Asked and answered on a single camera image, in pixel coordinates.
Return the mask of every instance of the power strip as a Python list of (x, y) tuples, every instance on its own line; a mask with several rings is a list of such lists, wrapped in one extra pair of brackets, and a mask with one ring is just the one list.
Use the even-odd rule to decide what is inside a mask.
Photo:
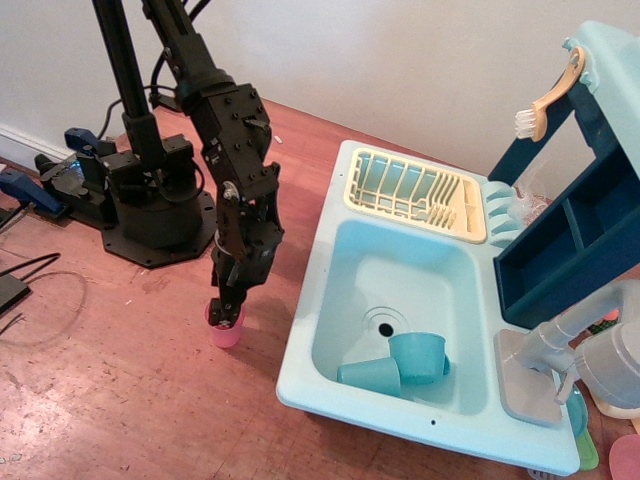
[(0, 315), (26, 297), (31, 289), (11, 274), (0, 277)]

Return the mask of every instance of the baseboard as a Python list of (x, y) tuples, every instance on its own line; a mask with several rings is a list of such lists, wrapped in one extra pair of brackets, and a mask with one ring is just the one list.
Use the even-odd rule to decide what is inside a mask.
[(35, 170), (33, 159), (39, 153), (45, 154), (51, 160), (61, 161), (73, 152), (68, 148), (54, 145), (0, 124), (0, 157), (30, 170)]

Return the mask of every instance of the sink drain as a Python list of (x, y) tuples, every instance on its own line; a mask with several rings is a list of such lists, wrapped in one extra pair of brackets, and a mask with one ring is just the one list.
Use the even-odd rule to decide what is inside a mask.
[(409, 322), (399, 311), (391, 307), (374, 307), (362, 318), (366, 332), (373, 337), (391, 337), (410, 331)]

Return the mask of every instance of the toy sink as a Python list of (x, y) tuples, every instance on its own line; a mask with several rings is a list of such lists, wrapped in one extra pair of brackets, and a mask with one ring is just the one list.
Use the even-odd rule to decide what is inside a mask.
[[(291, 407), (463, 453), (559, 474), (578, 469), (568, 416), (553, 428), (516, 420), (500, 403), (493, 336), (502, 320), (490, 242), (361, 210), (348, 200), (358, 156), (422, 164), (342, 144), (278, 379)], [(478, 186), (487, 179), (447, 168)], [(451, 373), (403, 385), (400, 398), (343, 385), (337, 368), (389, 355), (388, 336), (426, 331), (446, 339)]]
[[(285, 405), (543, 472), (578, 470), (564, 406), (551, 425), (507, 413), (494, 347), (501, 330), (533, 329), (640, 261), (630, 241), (640, 235), (640, 63), (624, 60), (640, 58), (640, 42), (587, 22), (565, 43), (576, 46), (585, 70), (548, 107), (546, 136), (516, 139), (487, 177), (342, 144), (278, 378)], [(512, 185), (574, 111), (595, 159), (525, 229)], [(403, 383), (399, 397), (337, 381), (338, 367), (389, 356), (389, 338), (407, 332), (446, 339), (449, 375)]]

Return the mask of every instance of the dish rack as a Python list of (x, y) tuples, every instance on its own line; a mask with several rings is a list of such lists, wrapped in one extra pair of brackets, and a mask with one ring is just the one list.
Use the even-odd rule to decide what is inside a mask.
[(468, 175), (381, 151), (353, 154), (345, 203), (470, 243), (486, 239), (480, 185)]

